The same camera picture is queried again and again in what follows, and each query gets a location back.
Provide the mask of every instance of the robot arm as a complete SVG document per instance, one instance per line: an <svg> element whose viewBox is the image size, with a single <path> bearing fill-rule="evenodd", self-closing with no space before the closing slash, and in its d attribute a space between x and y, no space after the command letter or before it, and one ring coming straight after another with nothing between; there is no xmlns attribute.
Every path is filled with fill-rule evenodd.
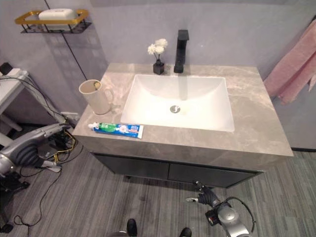
<svg viewBox="0 0 316 237"><path fill-rule="evenodd" d="M186 200L188 202L208 204L213 208L205 214L211 226L220 224L228 237L251 237L248 229L241 222L239 214L227 201L221 202L217 198L216 194L210 188L204 186L201 182L196 181L195 184L199 187L202 194L199 194L199 197L189 197Z"/></svg>
<svg viewBox="0 0 316 237"><path fill-rule="evenodd" d="M15 169L16 165L56 166L56 163L46 161L38 156L38 145L51 135L67 128L70 128L70 126L63 123L41 127L24 134L9 146L4 147L0 151L0 176L5 177L7 173Z"/></svg>

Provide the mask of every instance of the small black vase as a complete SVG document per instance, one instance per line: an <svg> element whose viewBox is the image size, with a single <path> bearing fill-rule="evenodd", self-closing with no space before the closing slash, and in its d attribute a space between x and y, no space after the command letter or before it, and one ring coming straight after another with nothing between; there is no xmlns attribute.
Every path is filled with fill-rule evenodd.
<svg viewBox="0 0 316 237"><path fill-rule="evenodd" d="M164 63L157 59L157 61L153 64L154 73L160 75L164 71Z"/></svg>

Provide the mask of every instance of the white sink basin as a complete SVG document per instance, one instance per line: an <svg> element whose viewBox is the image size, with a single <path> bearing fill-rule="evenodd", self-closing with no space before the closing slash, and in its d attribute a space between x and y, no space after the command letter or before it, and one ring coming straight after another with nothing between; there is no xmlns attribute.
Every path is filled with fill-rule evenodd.
<svg viewBox="0 0 316 237"><path fill-rule="evenodd" d="M135 75L121 122L235 129L225 78L216 77Z"/></svg>

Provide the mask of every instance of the cup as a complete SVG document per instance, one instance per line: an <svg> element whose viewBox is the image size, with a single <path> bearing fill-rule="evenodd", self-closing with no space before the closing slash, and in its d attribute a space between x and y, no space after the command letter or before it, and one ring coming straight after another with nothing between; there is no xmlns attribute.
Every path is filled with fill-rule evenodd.
<svg viewBox="0 0 316 237"><path fill-rule="evenodd" d="M96 115L103 115L111 109L114 94L111 89L105 88L102 82L94 79L86 80L79 86L79 91ZM110 94L112 98L109 99L106 93Z"/></svg>

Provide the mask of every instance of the pink towel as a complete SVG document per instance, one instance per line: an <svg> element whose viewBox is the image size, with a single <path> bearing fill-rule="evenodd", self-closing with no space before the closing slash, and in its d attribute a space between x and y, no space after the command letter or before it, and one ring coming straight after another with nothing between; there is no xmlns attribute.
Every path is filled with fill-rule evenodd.
<svg viewBox="0 0 316 237"><path fill-rule="evenodd" d="M309 91L316 84L316 20L264 81L268 94L284 104L295 100L307 83Z"/></svg>

